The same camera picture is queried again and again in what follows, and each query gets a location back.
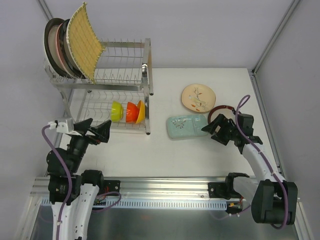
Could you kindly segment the beige oval floral plate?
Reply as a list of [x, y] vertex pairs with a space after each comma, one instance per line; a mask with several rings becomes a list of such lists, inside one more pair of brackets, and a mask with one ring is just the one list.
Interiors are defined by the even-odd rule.
[[207, 113], [216, 104], [216, 94], [203, 84], [190, 84], [181, 93], [181, 102], [189, 110], [196, 113]]

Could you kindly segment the teal square plate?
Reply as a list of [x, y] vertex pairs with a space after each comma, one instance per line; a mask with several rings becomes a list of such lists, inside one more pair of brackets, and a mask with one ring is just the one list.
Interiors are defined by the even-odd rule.
[[202, 114], [172, 116], [166, 120], [166, 129], [172, 140], [191, 139], [208, 135], [202, 131], [207, 123], [206, 117]]

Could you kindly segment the cream plate dark patterned rim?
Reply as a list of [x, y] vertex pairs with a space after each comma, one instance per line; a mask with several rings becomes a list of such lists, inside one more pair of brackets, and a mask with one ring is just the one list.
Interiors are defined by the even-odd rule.
[[73, 61], [73, 58], [71, 56], [71, 53], [68, 48], [67, 44], [67, 27], [70, 19], [66, 19], [59, 30], [59, 41], [60, 41], [60, 48], [63, 55], [63, 58], [68, 66], [68, 68], [71, 70], [74, 77], [78, 77], [79, 79], [84, 79], [82, 72], [78, 69], [75, 62]]

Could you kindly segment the pink and cream floral plate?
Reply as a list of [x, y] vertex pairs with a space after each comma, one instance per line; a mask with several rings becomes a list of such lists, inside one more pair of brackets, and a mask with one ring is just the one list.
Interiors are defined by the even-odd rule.
[[60, 65], [62, 66], [63, 70], [70, 76], [73, 76], [73, 73], [71, 71], [71, 69], [69, 68], [68, 64], [66, 63], [63, 53], [62, 53], [62, 49], [61, 49], [61, 45], [60, 45], [60, 29], [61, 29], [62, 24], [60, 24], [57, 28], [56, 34], [55, 34], [55, 48], [56, 48], [56, 52], [58, 55], [58, 59], [60, 62]]

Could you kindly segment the yellow woven bamboo mat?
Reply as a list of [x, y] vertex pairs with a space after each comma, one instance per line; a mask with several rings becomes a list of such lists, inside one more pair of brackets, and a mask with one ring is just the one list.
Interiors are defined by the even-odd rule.
[[105, 47], [99, 41], [90, 23], [87, 3], [75, 11], [66, 29], [66, 41], [72, 60], [82, 75], [95, 84], [95, 70]]

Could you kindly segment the cream plate with metallic rim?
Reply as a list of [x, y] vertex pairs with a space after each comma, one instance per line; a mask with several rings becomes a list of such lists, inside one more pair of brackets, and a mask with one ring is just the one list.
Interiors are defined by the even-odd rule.
[[48, 66], [53, 74], [65, 78], [70, 78], [60, 62], [59, 54], [56, 48], [57, 31], [59, 26], [63, 22], [64, 20], [62, 18], [52, 18], [47, 22], [44, 29], [43, 45]]

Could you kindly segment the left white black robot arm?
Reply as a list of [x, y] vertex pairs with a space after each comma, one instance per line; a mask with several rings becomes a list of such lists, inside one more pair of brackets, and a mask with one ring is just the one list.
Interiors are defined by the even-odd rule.
[[[77, 123], [72, 119], [55, 120], [41, 130], [51, 148], [46, 162], [54, 240], [87, 239], [93, 204], [97, 195], [105, 190], [102, 171], [89, 169], [77, 174], [88, 146], [107, 143], [110, 138], [110, 119], [97, 126], [92, 126], [92, 122], [92, 118]], [[67, 148], [54, 147], [46, 130], [56, 130], [70, 136]]]

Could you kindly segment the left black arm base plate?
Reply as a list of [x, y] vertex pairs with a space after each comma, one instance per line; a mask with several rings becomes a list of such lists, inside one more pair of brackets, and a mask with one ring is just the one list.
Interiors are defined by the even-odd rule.
[[119, 193], [121, 189], [121, 181], [114, 179], [105, 179], [102, 187], [99, 190], [99, 194], [117, 192]]

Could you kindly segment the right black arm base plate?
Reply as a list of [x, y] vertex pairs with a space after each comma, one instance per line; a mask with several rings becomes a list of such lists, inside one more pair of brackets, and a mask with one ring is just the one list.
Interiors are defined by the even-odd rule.
[[209, 198], [226, 199], [227, 186], [224, 182], [209, 182], [207, 184]]

